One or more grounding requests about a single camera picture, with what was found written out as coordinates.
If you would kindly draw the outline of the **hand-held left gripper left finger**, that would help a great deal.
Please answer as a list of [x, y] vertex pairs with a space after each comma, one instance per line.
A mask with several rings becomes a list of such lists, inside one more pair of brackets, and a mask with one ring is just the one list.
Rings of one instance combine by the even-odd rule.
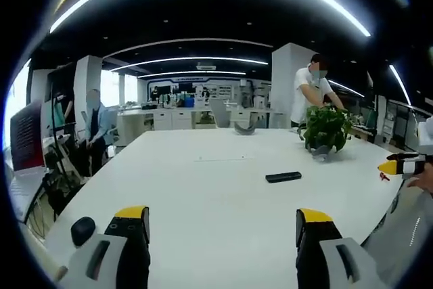
[[150, 272], [150, 210], [118, 211], [102, 234], [91, 217], [70, 228], [76, 248], [58, 288], [147, 288]]

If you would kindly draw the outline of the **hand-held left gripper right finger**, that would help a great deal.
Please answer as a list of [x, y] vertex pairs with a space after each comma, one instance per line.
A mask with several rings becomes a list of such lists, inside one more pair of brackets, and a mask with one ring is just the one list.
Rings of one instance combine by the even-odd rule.
[[318, 210], [296, 211], [296, 274], [299, 288], [387, 288], [374, 259], [333, 219]]

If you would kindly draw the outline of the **person's right hand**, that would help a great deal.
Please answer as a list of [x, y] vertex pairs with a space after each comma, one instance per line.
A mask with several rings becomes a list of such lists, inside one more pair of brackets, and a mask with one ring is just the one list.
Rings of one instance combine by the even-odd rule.
[[432, 184], [433, 184], [432, 165], [428, 164], [424, 168], [424, 171], [416, 175], [415, 178], [408, 184], [407, 187], [418, 187], [432, 194], [433, 192]]

